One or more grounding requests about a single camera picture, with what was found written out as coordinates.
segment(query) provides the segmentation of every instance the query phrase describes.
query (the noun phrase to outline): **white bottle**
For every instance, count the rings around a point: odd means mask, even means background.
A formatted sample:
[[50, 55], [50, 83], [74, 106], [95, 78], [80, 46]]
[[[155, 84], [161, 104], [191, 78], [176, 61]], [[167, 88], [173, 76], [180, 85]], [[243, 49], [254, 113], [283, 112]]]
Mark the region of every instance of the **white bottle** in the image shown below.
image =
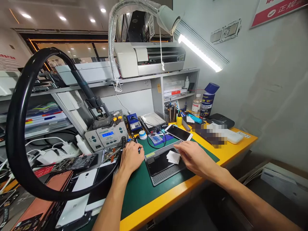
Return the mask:
[[192, 103], [192, 114], [194, 116], [199, 116], [201, 102], [202, 102], [201, 94], [196, 94], [196, 98], [193, 100]]
[[76, 136], [76, 140], [77, 140], [77, 146], [78, 148], [81, 150], [81, 152], [88, 156], [92, 154], [92, 149], [90, 147], [90, 145], [87, 143], [87, 141], [85, 141], [83, 138], [81, 138], [80, 135]]
[[189, 79], [188, 79], [188, 76], [186, 76], [186, 80], [185, 80], [185, 83], [184, 83], [184, 88], [188, 88], [189, 87]]

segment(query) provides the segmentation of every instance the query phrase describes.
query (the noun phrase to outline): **hand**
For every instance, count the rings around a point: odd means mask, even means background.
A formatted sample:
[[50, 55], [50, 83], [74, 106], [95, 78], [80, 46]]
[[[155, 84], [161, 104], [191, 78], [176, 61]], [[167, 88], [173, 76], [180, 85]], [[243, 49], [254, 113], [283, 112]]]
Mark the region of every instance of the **hand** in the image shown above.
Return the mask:
[[123, 150], [119, 171], [124, 171], [125, 174], [131, 175], [144, 160], [144, 150], [141, 144], [133, 141], [126, 144]]
[[196, 142], [183, 141], [178, 145], [175, 144], [174, 147], [179, 150], [186, 167], [200, 177], [219, 183], [223, 180], [226, 171], [228, 172], [216, 164]]

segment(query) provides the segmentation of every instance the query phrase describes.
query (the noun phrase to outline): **blue lcd display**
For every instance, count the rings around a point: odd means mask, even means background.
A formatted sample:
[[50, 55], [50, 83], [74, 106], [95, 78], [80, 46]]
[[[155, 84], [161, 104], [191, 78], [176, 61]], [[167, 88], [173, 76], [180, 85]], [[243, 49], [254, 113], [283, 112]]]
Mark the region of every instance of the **blue lcd display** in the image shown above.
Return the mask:
[[103, 137], [113, 135], [113, 132], [102, 134]]

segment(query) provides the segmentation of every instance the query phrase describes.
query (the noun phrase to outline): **black fume extractor hose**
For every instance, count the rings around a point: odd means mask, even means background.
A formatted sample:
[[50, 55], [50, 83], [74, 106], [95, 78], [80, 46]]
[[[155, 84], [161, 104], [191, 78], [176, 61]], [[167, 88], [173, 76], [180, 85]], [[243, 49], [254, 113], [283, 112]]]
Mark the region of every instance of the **black fume extractor hose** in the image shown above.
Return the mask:
[[[38, 73], [46, 60], [56, 55], [69, 66], [80, 88], [85, 93], [90, 104], [95, 105], [97, 97], [80, 74], [71, 59], [61, 50], [51, 47], [43, 48], [36, 52], [26, 63], [16, 84], [12, 95], [6, 121], [6, 153], [10, 168], [18, 183], [30, 194], [47, 201], [69, 201], [90, 193], [91, 190], [102, 184], [114, 172], [121, 161], [122, 151], [115, 163], [113, 170], [100, 182], [76, 192], [60, 192], [44, 185], [33, 173], [28, 162], [25, 149], [25, 121], [29, 99]], [[122, 137], [122, 150], [126, 138]]]

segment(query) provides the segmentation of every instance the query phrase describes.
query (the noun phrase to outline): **orange light strip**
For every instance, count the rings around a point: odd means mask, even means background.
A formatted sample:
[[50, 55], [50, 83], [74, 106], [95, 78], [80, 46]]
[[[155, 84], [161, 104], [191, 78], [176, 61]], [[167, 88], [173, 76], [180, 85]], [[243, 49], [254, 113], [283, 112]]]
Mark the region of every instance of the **orange light strip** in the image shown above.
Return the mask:
[[107, 41], [105, 39], [32, 39], [32, 41]]
[[17, 18], [15, 17], [15, 15], [13, 14], [13, 11], [12, 11], [11, 9], [9, 9], [9, 10], [10, 10], [11, 14], [13, 15], [14, 19], [16, 20], [16, 22], [17, 22], [18, 24], [20, 24], [19, 21], [17, 20]]
[[[32, 46], [34, 47], [35, 51], [38, 51], [36, 49], [36, 47], [34, 46], [34, 44], [32, 43], [31, 39], [29, 39], [30, 43], [32, 44]], [[45, 67], [47, 68], [47, 70], [50, 72], [49, 68], [47, 67], [46, 63], [44, 63]]]

